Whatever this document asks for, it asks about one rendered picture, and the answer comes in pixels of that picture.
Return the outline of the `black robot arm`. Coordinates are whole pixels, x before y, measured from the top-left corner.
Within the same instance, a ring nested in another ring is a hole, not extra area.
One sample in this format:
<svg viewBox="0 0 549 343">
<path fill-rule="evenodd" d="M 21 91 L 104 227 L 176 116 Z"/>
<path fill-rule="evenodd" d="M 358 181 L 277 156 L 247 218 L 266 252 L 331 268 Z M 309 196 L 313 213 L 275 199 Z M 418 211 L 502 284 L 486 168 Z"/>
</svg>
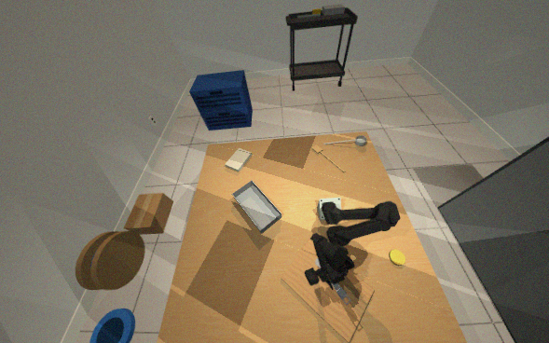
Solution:
<svg viewBox="0 0 549 343">
<path fill-rule="evenodd" d="M 390 201 L 379 203 L 374 208 L 352 210 L 340 210 L 333 201 L 324 202 L 322 211 L 328 225 L 338 225 L 346 220 L 369 220 L 353 226 L 332 226 L 326 232 L 328 239 L 318 233 L 310 238 L 317 255 L 330 261 L 323 263 L 323 270 L 332 283 L 344 281 L 349 273 L 344 264 L 348 254 L 344 245 L 355 238 L 387 231 L 401 219 L 396 204 Z"/>
</svg>

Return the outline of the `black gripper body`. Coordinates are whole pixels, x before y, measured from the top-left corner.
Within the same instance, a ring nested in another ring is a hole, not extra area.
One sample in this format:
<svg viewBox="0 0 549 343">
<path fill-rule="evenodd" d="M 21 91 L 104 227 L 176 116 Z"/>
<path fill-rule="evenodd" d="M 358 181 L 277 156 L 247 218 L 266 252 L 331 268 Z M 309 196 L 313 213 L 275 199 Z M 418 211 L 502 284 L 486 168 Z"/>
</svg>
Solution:
<svg viewBox="0 0 549 343">
<path fill-rule="evenodd" d="M 306 275 L 306 278 L 307 278 L 310 286 L 313 286 L 313 285 L 317 284 L 319 282 L 319 278 L 322 281 L 327 279 L 327 276 L 325 275 L 324 270 L 323 270 L 323 263 L 324 262 L 329 263 L 330 261 L 327 260 L 326 257 L 318 256 L 318 258 L 319 258 L 319 261 L 320 261 L 321 268 L 317 269 L 317 271 L 315 271 L 314 268 L 310 268 L 310 269 L 305 271 L 305 275 Z M 345 260 L 344 264 L 346 265 L 348 270 L 355 267 L 353 261 L 347 255 L 346 255 L 346 260 Z M 319 276 L 319 278 L 318 278 L 318 276 Z"/>
</svg>

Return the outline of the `grey metal roasting tin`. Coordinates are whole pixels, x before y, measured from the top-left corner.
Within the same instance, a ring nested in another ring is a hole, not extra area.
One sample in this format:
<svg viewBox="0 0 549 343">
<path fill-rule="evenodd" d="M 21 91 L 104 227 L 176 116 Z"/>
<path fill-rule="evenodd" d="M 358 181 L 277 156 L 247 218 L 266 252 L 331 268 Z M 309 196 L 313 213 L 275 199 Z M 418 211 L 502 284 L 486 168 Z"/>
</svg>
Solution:
<svg viewBox="0 0 549 343">
<path fill-rule="evenodd" d="M 253 181 L 238 189 L 232 196 L 261 234 L 281 219 L 281 212 Z"/>
</svg>

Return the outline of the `grey saucepan with long handle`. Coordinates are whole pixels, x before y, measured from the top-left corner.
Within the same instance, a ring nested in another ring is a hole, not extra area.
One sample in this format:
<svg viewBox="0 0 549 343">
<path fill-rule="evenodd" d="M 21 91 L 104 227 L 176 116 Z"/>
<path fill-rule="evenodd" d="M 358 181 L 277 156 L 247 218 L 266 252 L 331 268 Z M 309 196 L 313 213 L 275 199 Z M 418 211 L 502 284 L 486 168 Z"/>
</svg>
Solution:
<svg viewBox="0 0 549 343">
<path fill-rule="evenodd" d="M 326 143 L 326 144 L 334 144 L 334 143 L 342 143 L 342 142 L 348 142 L 348 141 L 355 141 L 355 144 L 357 145 L 364 145 L 366 143 L 366 137 L 363 135 L 358 135 L 353 140 L 347 140 L 347 141 L 340 141 L 340 142 L 332 142 L 332 143 Z"/>
</svg>

